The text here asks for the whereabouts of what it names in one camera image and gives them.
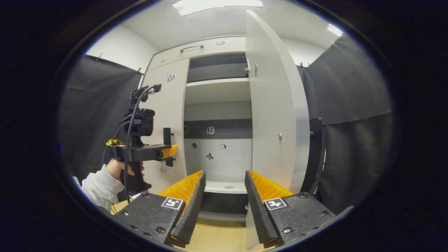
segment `drawer handle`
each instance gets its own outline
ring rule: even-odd
[[[185,49],[193,48],[193,47],[196,47],[196,46],[199,46],[200,48],[204,47],[204,45],[194,45],[194,46],[190,46],[190,47],[186,47],[186,48],[182,49],[181,52],[184,52]]]

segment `cabinet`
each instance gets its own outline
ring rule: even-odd
[[[194,45],[203,47],[180,52]],[[241,71],[245,66],[248,74]],[[189,77],[193,68],[194,78]],[[198,68],[214,69],[218,77]],[[246,36],[206,39],[160,52],[148,69],[142,85],[163,85],[142,105],[156,111],[154,133],[147,140],[162,142],[163,128],[170,127],[172,142],[179,146],[174,167],[145,162],[144,178],[153,193],[199,169],[206,171],[205,191],[220,197],[246,193],[247,169],[300,191],[310,143],[305,92],[285,45],[254,12],[246,11]]]

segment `wooden floor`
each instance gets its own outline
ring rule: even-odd
[[[115,206],[120,211],[127,205],[126,201]],[[246,228],[240,222],[221,222],[198,219],[186,248],[175,248],[191,252],[259,252],[266,249],[258,244],[246,250]]]

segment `black curtain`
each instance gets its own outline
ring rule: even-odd
[[[310,119],[322,118],[327,150],[314,183],[317,191],[311,191],[339,214],[359,204],[385,169],[393,131],[388,83],[372,57],[346,34],[311,66],[297,69]]]
[[[115,134],[141,77],[133,69],[89,55],[73,67],[60,106],[58,133],[65,167],[79,182],[100,170],[104,146]],[[104,162],[110,158],[106,151]]]

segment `ceiling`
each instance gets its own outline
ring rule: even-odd
[[[286,0],[262,0],[263,8],[225,7],[182,17],[172,6],[178,0],[162,0],[131,17],[122,25],[146,39],[158,50],[204,38],[246,34],[246,9],[253,10],[281,38],[324,49],[338,37],[328,23]]]

